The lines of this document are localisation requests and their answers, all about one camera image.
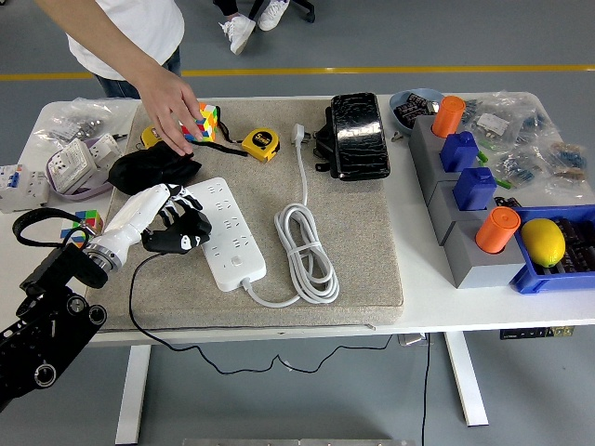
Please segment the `person's right hand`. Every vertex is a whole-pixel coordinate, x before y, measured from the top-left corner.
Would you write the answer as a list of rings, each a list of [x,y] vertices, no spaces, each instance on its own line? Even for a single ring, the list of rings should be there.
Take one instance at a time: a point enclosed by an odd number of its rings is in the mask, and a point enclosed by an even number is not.
[[[177,154],[191,154],[192,144],[184,137],[181,127],[191,129],[200,108],[190,86],[158,65],[143,69],[133,85],[161,139]]]

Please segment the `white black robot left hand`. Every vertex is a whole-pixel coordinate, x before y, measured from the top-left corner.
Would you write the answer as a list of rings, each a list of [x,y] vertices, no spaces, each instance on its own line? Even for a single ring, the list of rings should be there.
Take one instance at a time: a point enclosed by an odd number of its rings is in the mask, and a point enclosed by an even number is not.
[[[202,210],[180,185],[152,186],[129,198],[85,252],[107,272],[120,269],[136,243],[149,252],[185,254],[210,240],[212,226]]]

